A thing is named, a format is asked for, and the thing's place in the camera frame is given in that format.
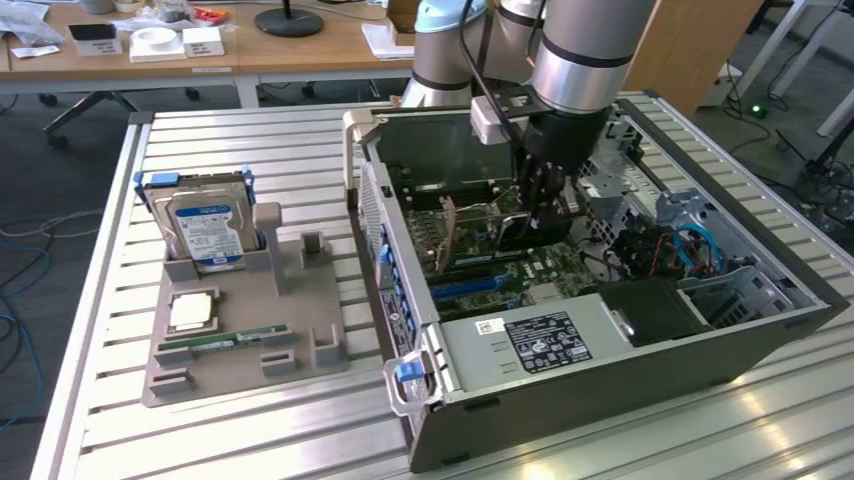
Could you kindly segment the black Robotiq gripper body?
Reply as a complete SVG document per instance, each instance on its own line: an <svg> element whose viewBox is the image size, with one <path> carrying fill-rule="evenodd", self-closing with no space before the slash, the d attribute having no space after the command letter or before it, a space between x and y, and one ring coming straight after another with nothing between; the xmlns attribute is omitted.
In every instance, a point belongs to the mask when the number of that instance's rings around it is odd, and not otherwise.
<svg viewBox="0 0 854 480"><path fill-rule="evenodd" d="M591 156L612 109L575 114L549 111L529 117L524 149L543 172L576 174Z"/></svg>

